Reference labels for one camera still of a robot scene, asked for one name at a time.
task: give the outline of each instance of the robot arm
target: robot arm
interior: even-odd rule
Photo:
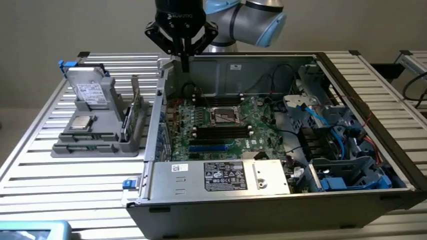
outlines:
[[[285,24],[283,8],[281,0],[207,0],[207,19],[219,32],[208,52],[233,52],[236,41],[269,47]]]
[[[236,41],[268,47],[277,38],[285,23],[281,0],[240,1],[207,0],[205,14],[203,0],[155,0],[155,21],[145,35],[165,53],[180,57],[183,72],[189,71],[189,56],[209,44],[208,52],[232,52]],[[201,27],[204,35],[192,43]]]
[[[217,27],[207,22],[203,0],[155,0],[155,6],[155,21],[148,24],[145,35],[165,53],[180,57],[183,72],[188,72],[188,57],[207,48],[217,36]],[[201,27],[204,35],[192,43]]]

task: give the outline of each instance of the label sticker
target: label sticker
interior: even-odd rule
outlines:
[[[172,172],[187,172],[188,164],[172,164]]]
[[[248,190],[243,161],[205,162],[204,189],[208,192]]]
[[[241,70],[241,64],[231,64],[229,70]]]
[[[93,84],[77,84],[78,92],[86,104],[106,104],[106,99],[102,93],[101,86],[97,83]]]

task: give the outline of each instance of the blue latch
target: blue latch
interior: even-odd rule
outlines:
[[[72,68],[72,67],[74,67],[74,66],[77,66],[77,62],[76,62],[76,61],[68,61],[68,62],[65,62],[65,64],[64,64],[64,67],[65,67],[65,68]]]
[[[58,70],[60,70],[64,78],[66,78],[66,74],[65,74],[65,70],[64,70],[64,60],[58,60],[57,65],[58,65]]]
[[[380,176],[380,179],[377,181],[377,188],[379,189],[391,189],[393,187],[392,181],[389,180],[388,176]]]
[[[325,177],[320,180],[324,191],[343,191],[347,186],[341,177]]]
[[[136,189],[136,180],[125,180],[123,182],[123,189]]]

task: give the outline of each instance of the barcode label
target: barcode label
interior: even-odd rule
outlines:
[[[82,100],[88,105],[106,104],[102,89],[97,83],[77,84],[77,89],[81,94]]]

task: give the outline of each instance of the gray floor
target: gray floor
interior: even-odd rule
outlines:
[[[0,165],[6,160],[38,111],[37,108],[0,108]]]

